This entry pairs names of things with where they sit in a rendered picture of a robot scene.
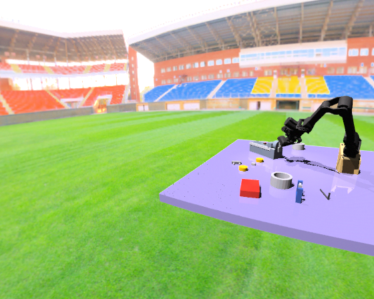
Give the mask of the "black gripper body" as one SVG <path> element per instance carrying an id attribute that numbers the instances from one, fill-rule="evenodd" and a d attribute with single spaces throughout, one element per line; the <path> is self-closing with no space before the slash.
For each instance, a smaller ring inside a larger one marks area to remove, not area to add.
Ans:
<path id="1" fill-rule="evenodd" d="M 278 141 L 280 142 L 281 145 L 287 145 L 289 144 L 290 142 L 293 143 L 293 142 L 296 142 L 298 140 L 297 143 L 301 143 L 302 142 L 302 139 L 301 137 L 297 136 L 294 132 L 294 130 L 291 130 L 291 133 L 288 134 L 287 137 L 285 137 L 284 135 L 280 135 L 277 137 Z"/>

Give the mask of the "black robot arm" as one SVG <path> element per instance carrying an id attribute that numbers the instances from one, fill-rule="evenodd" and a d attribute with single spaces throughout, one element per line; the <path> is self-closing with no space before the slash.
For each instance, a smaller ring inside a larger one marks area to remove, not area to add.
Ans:
<path id="1" fill-rule="evenodd" d="M 330 107 L 332 105 L 336 105 L 337 103 L 337 108 Z M 319 121 L 320 118 L 323 117 L 323 115 L 325 115 L 327 112 L 334 115 L 339 115 L 343 118 L 343 123 L 345 126 L 345 135 L 343 138 L 345 147 L 343 148 L 343 155 L 350 158 L 356 158 L 356 154 L 359 154 L 359 150 L 361 148 L 361 139 L 359 138 L 358 133 L 355 131 L 352 108 L 352 97 L 349 97 L 348 95 L 334 97 L 333 99 L 322 102 L 314 114 L 306 119 L 299 119 L 298 121 L 295 121 L 295 119 L 288 117 L 285 121 L 285 126 L 282 126 L 282 131 L 286 133 L 285 135 L 288 135 L 291 133 L 291 130 L 294 130 L 295 134 L 301 137 L 304 133 L 309 134 L 317 121 Z M 302 122 L 303 125 L 301 125 Z"/>

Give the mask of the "red block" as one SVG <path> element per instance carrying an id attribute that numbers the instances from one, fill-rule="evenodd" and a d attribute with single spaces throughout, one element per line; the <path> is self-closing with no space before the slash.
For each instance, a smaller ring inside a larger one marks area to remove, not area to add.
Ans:
<path id="1" fill-rule="evenodd" d="M 260 188 L 258 180 L 242 179 L 239 197 L 258 198 L 259 193 Z"/>

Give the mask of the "dark grey ring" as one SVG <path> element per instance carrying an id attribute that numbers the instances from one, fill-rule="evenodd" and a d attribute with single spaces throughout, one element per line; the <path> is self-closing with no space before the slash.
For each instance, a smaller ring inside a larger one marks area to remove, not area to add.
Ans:
<path id="1" fill-rule="evenodd" d="M 292 175 L 286 172 L 273 172 L 270 177 L 270 185 L 280 190 L 287 190 L 291 188 L 292 180 Z"/>
<path id="2" fill-rule="evenodd" d="M 304 150 L 305 144 L 304 143 L 297 143 L 297 142 L 295 142 L 295 144 L 292 146 L 292 148 L 294 150 Z"/>

